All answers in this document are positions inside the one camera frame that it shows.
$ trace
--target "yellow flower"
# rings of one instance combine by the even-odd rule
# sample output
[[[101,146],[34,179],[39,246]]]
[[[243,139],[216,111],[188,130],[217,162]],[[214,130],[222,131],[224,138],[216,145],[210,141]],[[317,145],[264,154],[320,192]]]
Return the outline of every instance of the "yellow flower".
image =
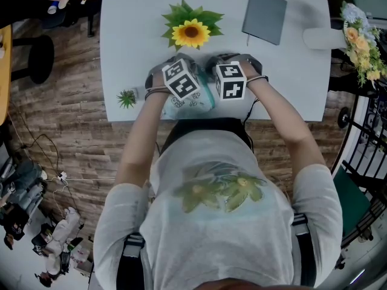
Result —
[[[362,56],[359,59],[359,65],[363,70],[367,70],[371,67],[368,57]]]
[[[367,40],[363,36],[359,36],[355,42],[356,47],[366,53],[369,52],[369,45]]]
[[[359,62],[358,58],[357,58],[357,53],[354,51],[354,50],[351,50],[351,51],[347,51],[346,52],[347,56],[350,58],[350,60],[352,61],[352,63],[354,65],[357,65],[357,63]]]
[[[378,80],[379,78],[380,78],[380,72],[378,70],[367,72],[367,79],[368,80],[375,81],[375,80]]]
[[[356,43],[359,33],[355,28],[349,27],[345,32],[345,36],[351,43]]]
[[[184,25],[172,28],[172,40],[176,40],[176,45],[186,45],[188,47],[203,46],[209,39],[210,31],[202,22],[195,18],[192,21],[185,21]]]

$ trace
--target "hand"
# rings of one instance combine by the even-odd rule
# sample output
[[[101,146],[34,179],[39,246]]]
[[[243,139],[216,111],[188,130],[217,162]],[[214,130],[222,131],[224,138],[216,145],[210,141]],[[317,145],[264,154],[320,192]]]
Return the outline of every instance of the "hand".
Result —
[[[242,61],[240,65],[244,75],[246,75],[247,77],[247,80],[261,75],[257,71],[255,71],[254,67],[248,61]]]
[[[164,87],[164,77],[163,72],[159,71],[153,74],[152,87]]]

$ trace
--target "white t-shirt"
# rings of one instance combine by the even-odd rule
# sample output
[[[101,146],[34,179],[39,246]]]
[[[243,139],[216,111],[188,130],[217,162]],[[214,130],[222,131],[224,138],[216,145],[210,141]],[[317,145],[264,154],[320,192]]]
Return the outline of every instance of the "white t-shirt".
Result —
[[[115,289],[123,241],[140,226],[146,289],[190,290],[225,278],[298,285],[294,211],[308,218],[316,286],[339,257],[342,211],[325,166],[298,173],[291,206],[238,136],[201,130],[162,154],[151,184],[157,197],[147,213],[146,188],[120,184],[106,198],[94,241],[96,276],[105,290]]]

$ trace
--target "black stool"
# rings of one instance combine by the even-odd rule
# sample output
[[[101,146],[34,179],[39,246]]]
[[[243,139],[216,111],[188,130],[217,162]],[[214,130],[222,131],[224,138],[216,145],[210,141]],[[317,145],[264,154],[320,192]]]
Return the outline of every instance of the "black stool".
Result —
[[[26,69],[13,71],[11,81],[30,76],[35,84],[41,84],[50,76],[54,64],[54,43],[49,36],[15,39],[13,46],[32,45]]]

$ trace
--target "wooden floor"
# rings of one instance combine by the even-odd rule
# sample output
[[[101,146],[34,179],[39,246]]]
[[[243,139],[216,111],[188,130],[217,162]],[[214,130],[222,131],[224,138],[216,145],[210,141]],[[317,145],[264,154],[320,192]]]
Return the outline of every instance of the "wooden floor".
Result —
[[[63,189],[63,192],[55,193],[56,201],[61,210],[69,205],[79,209],[81,221],[85,223],[79,235],[85,238],[83,245],[89,248],[92,248],[92,243],[88,242],[88,236],[94,237],[96,223],[131,129],[131,123],[109,123],[106,120],[98,24],[96,21],[96,36],[92,38],[87,38],[86,21],[68,28],[44,31],[55,45],[53,72],[42,85],[34,85],[28,78],[13,82],[9,108],[24,144],[32,144],[33,139],[19,114],[34,137],[45,134],[55,143],[59,151],[58,168],[56,150],[47,139],[42,137],[38,142],[53,166],[36,144],[28,148],[30,157],[42,165],[49,179],[61,171],[66,171],[69,179],[80,179],[68,181],[74,200],[68,189],[63,189],[63,184],[56,180],[49,182],[41,207],[46,212],[53,210],[60,218],[53,191]],[[35,22],[24,30],[25,33],[18,34],[24,37],[42,34]],[[24,66],[26,57],[28,48],[15,49],[13,69]],[[328,167],[333,165],[346,132],[337,127],[338,113],[344,106],[352,107],[353,101],[351,94],[329,92],[323,121],[309,124]],[[157,139],[160,147],[173,125],[172,121],[162,122]],[[273,125],[269,121],[254,120],[247,123],[247,130],[254,140],[256,157],[263,172],[291,195],[289,155]],[[10,131],[13,135],[11,146],[17,149],[21,143],[12,127]]]

